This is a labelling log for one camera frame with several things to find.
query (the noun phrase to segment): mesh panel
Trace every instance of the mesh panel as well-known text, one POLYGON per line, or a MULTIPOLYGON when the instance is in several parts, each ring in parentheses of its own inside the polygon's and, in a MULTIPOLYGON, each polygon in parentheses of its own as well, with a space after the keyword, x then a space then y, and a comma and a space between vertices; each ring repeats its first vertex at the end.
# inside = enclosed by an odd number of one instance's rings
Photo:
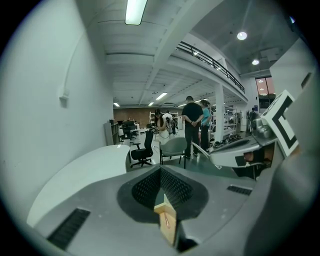
POLYGON ((176 209, 192 197, 192 187, 164 169, 159 169, 132 188, 132 195, 140 204, 154 209, 160 187, 176 209))
POLYGON ((161 170, 161 187, 175 209, 192 196, 192 187, 166 170, 161 170))
POLYGON ((160 190, 160 172, 156 171, 133 186, 132 195, 140 204, 153 210, 160 190))

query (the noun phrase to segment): railing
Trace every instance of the railing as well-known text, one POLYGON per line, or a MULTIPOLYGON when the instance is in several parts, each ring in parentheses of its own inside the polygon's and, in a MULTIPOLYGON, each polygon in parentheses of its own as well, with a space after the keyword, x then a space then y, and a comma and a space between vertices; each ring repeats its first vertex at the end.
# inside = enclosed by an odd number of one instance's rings
POLYGON ((177 48, 207 63, 212 68, 219 70, 226 76, 227 79, 231 80, 237 87, 240 88, 241 91, 243 91, 243 93, 245 93, 245 88, 241 85, 241 83, 239 83, 239 81, 228 70, 226 70, 224 66, 203 51, 183 41, 179 43, 177 48))

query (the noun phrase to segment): vent grille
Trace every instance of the vent grille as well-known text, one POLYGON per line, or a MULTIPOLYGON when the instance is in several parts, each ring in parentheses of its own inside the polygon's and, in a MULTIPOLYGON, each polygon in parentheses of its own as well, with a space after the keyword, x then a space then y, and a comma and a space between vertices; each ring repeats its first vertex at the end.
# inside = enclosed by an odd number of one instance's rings
POLYGON ((65 250, 84 224, 89 214, 90 211, 78 208, 75 209, 47 238, 47 240, 60 249, 65 250))
POLYGON ((252 189, 243 188, 243 187, 234 186, 234 185, 228 186, 227 190, 230 190, 230 191, 235 192, 235 193, 243 194, 243 195, 246 195, 246 196, 249 196, 251 194, 251 192, 252 192, 252 189))

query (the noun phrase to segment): woman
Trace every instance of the woman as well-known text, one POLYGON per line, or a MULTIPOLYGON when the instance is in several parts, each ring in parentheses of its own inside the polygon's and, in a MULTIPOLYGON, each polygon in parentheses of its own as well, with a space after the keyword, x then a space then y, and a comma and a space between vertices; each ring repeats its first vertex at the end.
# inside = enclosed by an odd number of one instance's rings
POLYGON ((210 103, 205 99, 200 101, 203 110, 203 119, 201 120, 201 148, 205 151, 209 150, 208 130, 210 126, 211 114, 208 109, 210 103))
POLYGON ((166 125, 167 120, 163 118, 163 114, 161 113, 160 109, 156 109, 154 112, 154 124, 159 130, 159 141, 164 144, 170 140, 166 125))

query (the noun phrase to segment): window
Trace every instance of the window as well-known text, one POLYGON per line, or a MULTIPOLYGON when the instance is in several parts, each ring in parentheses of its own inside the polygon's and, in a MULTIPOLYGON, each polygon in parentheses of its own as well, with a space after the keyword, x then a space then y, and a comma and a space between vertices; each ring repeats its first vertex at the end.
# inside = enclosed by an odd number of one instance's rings
POLYGON ((276 97, 272 77, 256 78, 260 109, 267 109, 276 97))

